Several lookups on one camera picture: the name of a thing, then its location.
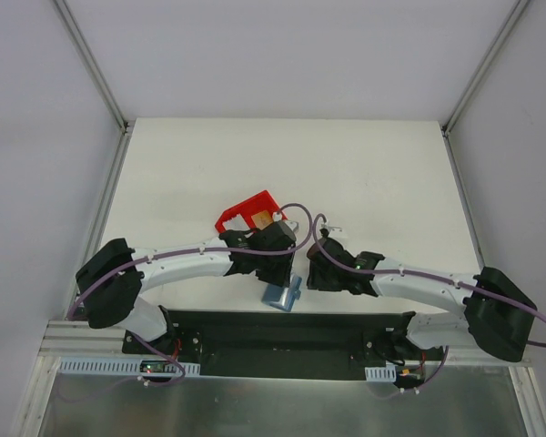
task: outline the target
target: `metal floor panel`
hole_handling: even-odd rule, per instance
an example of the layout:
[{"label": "metal floor panel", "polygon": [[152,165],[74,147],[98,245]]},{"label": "metal floor panel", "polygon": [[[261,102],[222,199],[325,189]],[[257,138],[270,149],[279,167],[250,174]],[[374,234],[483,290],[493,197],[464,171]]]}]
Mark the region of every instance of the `metal floor panel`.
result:
[{"label": "metal floor panel", "polygon": [[[117,377],[58,375],[79,398]],[[166,388],[130,381],[93,400],[49,400],[43,436],[525,436],[505,368],[445,368],[419,395],[357,381],[190,379]]]}]

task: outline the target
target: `white wall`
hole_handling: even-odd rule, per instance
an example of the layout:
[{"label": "white wall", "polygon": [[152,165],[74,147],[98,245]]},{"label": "white wall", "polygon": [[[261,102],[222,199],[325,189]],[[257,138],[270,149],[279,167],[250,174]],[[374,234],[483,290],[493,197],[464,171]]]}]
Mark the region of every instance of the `white wall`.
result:
[{"label": "white wall", "polygon": [[118,131],[48,1],[0,1],[0,436],[86,239]]},{"label": "white wall", "polygon": [[[473,244],[438,123],[363,120],[139,118],[103,241],[181,246],[216,236],[222,211],[268,189],[302,202],[372,250],[442,271],[475,271]],[[444,210],[445,214],[433,214]],[[298,210],[298,239],[307,221]],[[293,270],[308,276],[303,250]],[[242,275],[196,278],[145,293],[179,310],[267,310],[265,286]],[[410,300],[303,290],[294,312],[438,312]]]},{"label": "white wall", "polygon": [[69,0],[136,117],[439,120],[514,0]]},{"label": "white wall", "polygon": [[[546,312],[546,0],[532,2],[451,144],[485,259]],[[546,398],[546,351],[534,366]]]}]

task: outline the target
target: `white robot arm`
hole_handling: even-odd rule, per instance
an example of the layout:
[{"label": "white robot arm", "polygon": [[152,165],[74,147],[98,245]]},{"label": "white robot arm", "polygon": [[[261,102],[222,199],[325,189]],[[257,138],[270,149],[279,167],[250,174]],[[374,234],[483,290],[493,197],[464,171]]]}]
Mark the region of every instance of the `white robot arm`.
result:
[{"label": "white robot arm", "polygon": [[[228,230],[217,238],[158,252],[156,249],[131,249],[124,239],[107,243],[77,272],[79,289],[85,292],[110,270],[132,259],[145,262],[117,274],[95,290],[86,300],[86,316],[92,328],[119,326],[169,352],[174,347],[174,332],[168,312],[140,297],[145,290],[169,282],[202,276],[249,274],[269,284],[287,287],[291,280],[292,248],[295,234],[278,221],[262,230]],[[523,302],[534,304],[500,271],[485,268],[479,275],[449,274],[421,269],[421,277],[405,274],[416,270],[394,259],[373,252],[354,257],[322,230],[320,241],[326,254],[314,244],[308,251],[310,261],[308,288],[342,291],[373,297],[397,297],[441,309],[438,314],[410,313],[402,333],[421,350],[439,346],[480,348],[506,361],[519,361],[530,334],[533,317],[525,311],[494,300],[485,300],[458,286],[459,282],[479,286]],[[260,251],[280,251],[281,255],[263,256]],[[381,270],[379,275],[353,273],[336,266],[328,256],[351,269]],[[434,280],[432,275],[449,279]]]}]

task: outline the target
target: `blue object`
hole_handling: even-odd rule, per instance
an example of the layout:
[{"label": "blue object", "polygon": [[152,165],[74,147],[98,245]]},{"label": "blue object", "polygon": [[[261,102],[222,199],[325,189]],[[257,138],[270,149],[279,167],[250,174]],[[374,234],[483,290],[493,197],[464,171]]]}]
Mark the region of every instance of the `blue object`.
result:
[{"label": "blue object", "polygon": [[271,284],[267,285],[261,301],[264,304],[269,305],[269,307],[291,312],[293,303],[301,296],[301,291],[299,291],[301,277],[292,273],[289,280],[289,287],[279,287]]}]

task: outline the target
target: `black mounting plate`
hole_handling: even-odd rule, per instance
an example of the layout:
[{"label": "black mounting plate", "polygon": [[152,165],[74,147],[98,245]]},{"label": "black mounting plate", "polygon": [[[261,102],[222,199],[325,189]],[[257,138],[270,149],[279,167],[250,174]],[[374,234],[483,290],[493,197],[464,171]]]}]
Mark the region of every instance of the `black mounting plate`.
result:
[{"label": "black mounting plate", "polygon": [[[169,311],[182,340],[178,357],[200,363],[201,375],[340,381],[365,381],[364,368],[383,367],[371,345],[406,331],[412,315]],[[123,353],[149,353],[129,337]],[[401,358],[420,357],[412,347]],[[441,348],[427,351],[428,360],[441,357]]]}]

